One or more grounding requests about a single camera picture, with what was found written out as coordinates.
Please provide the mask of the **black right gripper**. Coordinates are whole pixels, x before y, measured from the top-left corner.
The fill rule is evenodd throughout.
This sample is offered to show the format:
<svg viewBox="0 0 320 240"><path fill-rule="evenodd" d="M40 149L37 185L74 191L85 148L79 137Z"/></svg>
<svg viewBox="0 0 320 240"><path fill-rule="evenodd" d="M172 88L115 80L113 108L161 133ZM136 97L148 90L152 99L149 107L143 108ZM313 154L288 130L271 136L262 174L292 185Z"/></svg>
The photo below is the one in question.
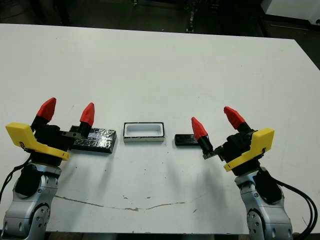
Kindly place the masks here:
<svg viewBox="0 0 320 240"><path fill-rule="evenodd" d="M203 158L208 159L218 155L222 162L225 161L228 164L250 150L252 135L255 131L233 108L225 106L223 108L223 112L232 127L239 133L228 136L226 142L217 148L212 146L206 129L194 116L191 118L191 125L193 135L202 149ZM260 158L260 156L254 157L253 159L233 168L231 171L238 177L256 170L260 165Z"/></svg>

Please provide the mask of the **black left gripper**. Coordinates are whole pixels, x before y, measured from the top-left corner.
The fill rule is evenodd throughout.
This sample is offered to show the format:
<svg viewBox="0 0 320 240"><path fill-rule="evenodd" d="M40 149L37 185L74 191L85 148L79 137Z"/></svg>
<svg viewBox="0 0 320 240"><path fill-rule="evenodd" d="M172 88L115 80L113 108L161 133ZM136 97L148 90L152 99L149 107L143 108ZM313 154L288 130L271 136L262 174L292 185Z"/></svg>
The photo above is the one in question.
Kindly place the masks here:
<svg viewBox="0 0 320 240"><path fill-rule="evenodd" d="M57 125L48 125L55 113L56 102L57 99L52 97L41 105L31 124L31 130L34 132L38 143L67 152L76 139L80 138L80 134L83 137L89 135L95 119L95 105L93 102L90 102L83 110L80 125L77 129L78 133L76 133L61 131ZM62 160L61 157L39 152L34 152L31 157L32 163L53 167L59 167Z"/></svg>

